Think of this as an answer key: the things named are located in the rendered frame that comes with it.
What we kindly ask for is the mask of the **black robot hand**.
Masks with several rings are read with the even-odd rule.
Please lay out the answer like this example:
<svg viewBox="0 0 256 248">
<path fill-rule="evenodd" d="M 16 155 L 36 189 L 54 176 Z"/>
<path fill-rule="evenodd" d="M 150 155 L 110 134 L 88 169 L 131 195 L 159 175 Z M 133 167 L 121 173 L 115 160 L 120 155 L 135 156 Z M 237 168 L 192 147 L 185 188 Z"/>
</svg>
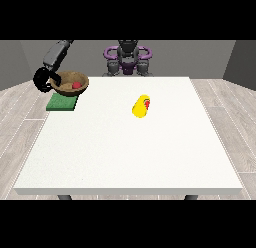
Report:
<svg viewBox="0 0 256 248">
<path fill-rule="evenodd" d="M 57 86 L 60 86 L 61 77 L 45 67 L 41 67 L 35 72 L 33 82 L 39 91 L 47 93 L 52 89 L 52 86 L 48 83 L 48 80 L 50 78 L 52 78 L 56 82 Z"/>
</svg>

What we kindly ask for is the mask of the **brown wooden bowl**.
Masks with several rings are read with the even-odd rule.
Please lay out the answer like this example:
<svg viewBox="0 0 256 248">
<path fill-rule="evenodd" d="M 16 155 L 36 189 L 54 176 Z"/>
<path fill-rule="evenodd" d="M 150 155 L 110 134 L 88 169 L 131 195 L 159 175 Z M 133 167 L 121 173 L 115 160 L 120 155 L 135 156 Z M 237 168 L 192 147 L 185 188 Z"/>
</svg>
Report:
<svg viewBox="0 0 256 248">
<path fill-rule="evenodd" d="M 78 96 L 82 94 L 89 85 L 89 78 L 80 72 L 63 71 L 58 72 L 58 75 L 61 77 L 60 85 L 57 85 L 57 82 L 54 79 L 50 79 L 50 84 L 57 93 L 63 96 Z M 81 87 L 73 89 L 72 85 L 75 82 L 79 82 L 81 84 Z"/>
</svg>

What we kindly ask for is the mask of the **green square pad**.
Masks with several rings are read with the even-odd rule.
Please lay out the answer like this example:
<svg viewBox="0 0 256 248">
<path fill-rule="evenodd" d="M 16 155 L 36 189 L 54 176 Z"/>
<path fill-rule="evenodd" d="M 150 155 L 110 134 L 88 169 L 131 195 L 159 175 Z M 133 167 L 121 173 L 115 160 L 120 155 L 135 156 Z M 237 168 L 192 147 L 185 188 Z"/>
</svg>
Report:
<svg viewBox="0 0 256 248">
<path fill-rule="evenodd" d="M 77 96 L 66 97 L 58 93 L 53 93 L 49 100 L 46 110 L 47 111 L 73 111 L 78 100 Z"/>
</svg>

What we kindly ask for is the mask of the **yellow cup with melon print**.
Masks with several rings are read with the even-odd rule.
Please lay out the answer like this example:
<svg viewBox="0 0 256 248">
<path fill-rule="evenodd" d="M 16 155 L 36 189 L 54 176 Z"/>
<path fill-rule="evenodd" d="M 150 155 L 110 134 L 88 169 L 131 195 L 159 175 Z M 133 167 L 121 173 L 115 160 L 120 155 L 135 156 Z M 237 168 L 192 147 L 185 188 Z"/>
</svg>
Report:
<svg viewBox="0 0 256 248">
<path fill-rule="evenodd" d="M 150 97 L 148 95 L 141 95 L 132 108 L 132 113 L 138 118 L 146 116 L 150 105 Z"/>
</svg>

